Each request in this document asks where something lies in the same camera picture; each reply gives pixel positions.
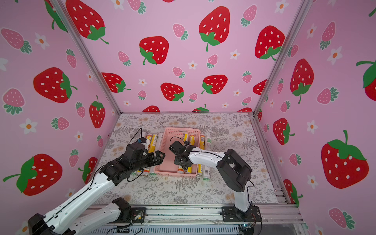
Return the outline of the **white green plastic wrap roll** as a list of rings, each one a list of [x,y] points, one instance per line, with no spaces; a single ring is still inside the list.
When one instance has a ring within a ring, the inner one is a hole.
[[[212,138],[207,136],[205,138],[205,150],[212,150]],[[211,178],[211,168],[209,166],[203,166],[203,180],[209,181]]]

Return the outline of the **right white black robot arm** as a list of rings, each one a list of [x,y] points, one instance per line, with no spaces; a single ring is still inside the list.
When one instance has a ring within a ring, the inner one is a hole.
[[[234,192],[237,210],[245,213],[252,206],[247,191],[253,185],[252,169],[235,150],[213,152],[192,145],[185,146],[178,141],[171,144],[169,150],[175,155],[176,165],[203,165],[217,169],[225,184]]]

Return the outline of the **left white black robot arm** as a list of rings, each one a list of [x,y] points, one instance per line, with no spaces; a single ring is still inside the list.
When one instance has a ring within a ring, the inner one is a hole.
[[[123,198],[117,198],[109,205],[82,216],[97,199],[111,191],[133,172],[160,165],[165,153],[150,153],[143,143],[132,143],[125,153],[108,162],[95,173],[93,179],[72,198],[45,215],[35,214],[27,224],[31,235],[84,235],[112,222],[133,224],[140,217],[132,213],[131,206]]]

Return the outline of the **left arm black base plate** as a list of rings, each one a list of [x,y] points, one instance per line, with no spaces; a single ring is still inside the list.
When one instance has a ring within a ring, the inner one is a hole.
[[[131,207],[129,209],[126,209],[125,211],[122,211],[119,218],[113,222],[110,222],[110,224],[129,224],[131,222],[133,222],[134,224],[144,223],[146,210],[147,208],[145,207]]]

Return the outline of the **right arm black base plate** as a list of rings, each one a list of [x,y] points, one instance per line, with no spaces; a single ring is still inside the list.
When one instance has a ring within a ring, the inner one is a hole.
[[[220,215],[224,222],[262,222],[260,209],[257,206],[250,206],[246,212],[235,206],[222,207]]]

